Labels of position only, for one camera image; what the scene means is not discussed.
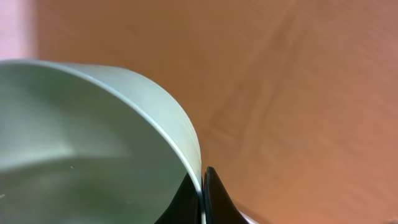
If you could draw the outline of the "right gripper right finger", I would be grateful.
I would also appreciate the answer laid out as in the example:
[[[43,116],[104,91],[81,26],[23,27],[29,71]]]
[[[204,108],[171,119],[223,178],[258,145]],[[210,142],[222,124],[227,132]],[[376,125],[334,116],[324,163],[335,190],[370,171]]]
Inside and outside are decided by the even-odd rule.
[[[203,199],[207,224],[248,224],[213,167],[207,167],[205,172]]]

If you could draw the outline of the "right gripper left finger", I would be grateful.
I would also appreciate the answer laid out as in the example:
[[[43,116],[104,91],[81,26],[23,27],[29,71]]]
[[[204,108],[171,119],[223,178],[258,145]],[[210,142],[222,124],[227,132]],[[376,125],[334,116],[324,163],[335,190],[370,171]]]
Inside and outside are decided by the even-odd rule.
[[[166,211],[155,224],[200,224],[200,203],[195,186],[188,174],[184,177]]]

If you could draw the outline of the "mint green bowl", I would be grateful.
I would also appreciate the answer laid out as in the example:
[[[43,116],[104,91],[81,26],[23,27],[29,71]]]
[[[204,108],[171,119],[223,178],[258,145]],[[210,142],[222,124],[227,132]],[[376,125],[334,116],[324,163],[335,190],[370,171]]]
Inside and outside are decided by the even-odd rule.
[[[1,222],[155,223],[188,174],[197,134],[180,104],[127,69],[1,62]]]

